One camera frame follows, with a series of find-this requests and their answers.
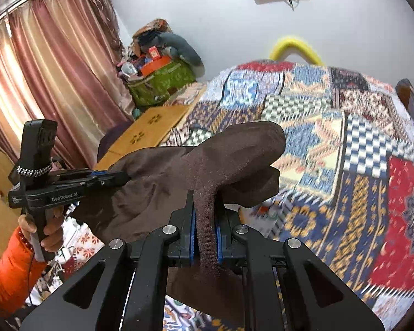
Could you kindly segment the orange sleeve left forearm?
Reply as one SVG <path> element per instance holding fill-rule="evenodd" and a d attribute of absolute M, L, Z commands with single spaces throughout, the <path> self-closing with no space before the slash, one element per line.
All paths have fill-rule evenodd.
<path fill-rule="evenodd" d="M 47 267 L 47 262 L 33 256 L 33 248 L 17 227 L 0 260 L 0 316 L 7 317 L 24 305 Z"/>

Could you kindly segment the left hand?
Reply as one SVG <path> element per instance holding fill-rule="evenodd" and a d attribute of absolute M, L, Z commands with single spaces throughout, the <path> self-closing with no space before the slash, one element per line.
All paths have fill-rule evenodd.
<path fill-rule="evenodd" d="M 58 206 L 48 209 L 53 213 L 53 217 L 47 222 L 43 229 L 45 237 L 40 241 L 41 246 L 49 253 L 56 253 L 63 246 L 63 207 Z M 21 214 L 18 218 L 18 225 L 26 240 L 30 240 L 30 236 L 36 233 L 36 225 L 28 214 Z"/>

